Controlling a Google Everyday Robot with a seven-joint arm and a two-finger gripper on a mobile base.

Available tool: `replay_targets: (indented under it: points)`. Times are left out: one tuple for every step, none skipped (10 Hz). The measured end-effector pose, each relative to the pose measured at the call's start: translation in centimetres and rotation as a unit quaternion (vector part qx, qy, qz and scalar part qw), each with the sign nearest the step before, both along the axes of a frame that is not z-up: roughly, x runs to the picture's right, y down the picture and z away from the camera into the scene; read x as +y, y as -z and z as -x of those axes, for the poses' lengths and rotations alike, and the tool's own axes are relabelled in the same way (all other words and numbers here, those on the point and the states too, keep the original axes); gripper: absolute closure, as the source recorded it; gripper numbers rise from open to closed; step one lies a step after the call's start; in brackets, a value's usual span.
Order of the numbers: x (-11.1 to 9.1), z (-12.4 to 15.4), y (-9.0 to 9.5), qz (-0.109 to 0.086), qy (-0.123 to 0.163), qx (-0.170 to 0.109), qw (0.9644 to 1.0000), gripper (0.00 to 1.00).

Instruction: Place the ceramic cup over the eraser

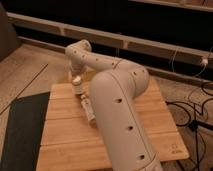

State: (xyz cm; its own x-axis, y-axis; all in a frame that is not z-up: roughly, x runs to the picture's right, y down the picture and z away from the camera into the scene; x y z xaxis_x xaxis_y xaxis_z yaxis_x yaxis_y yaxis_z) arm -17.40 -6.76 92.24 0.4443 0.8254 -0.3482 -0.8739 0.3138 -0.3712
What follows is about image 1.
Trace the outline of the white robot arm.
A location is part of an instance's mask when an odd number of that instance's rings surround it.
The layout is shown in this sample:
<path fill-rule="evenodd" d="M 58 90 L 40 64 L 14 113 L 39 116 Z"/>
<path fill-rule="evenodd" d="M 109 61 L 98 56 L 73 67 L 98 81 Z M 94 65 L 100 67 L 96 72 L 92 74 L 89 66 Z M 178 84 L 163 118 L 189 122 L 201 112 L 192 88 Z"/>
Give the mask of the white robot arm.
<path fill-rule="evenodd" d="M 146 68 L 94 53 L 86 40 L 67 46 L 65 55 L 73 76 L 83 74 L 86 67 L 97 71 L 89 83 L 89 97 L 113 170 L 163 171 L 134 105 L 134 98 L 149 84 Z"/>

